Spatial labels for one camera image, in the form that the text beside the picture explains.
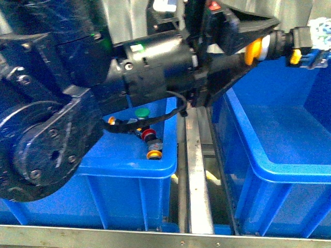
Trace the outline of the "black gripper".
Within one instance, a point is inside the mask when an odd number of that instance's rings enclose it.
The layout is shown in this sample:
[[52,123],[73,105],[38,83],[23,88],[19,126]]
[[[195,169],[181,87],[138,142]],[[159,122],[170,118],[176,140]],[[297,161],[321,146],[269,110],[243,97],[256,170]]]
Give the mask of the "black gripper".
[[259,61],[248,48],[270,35],[279,20],[242,11],[221,1],[184,1],[184,28],[170,6],[149,1],[149,39],[157,43],[157,75],[146,89],[146,102],[180,94],[192,106],[210,106]]

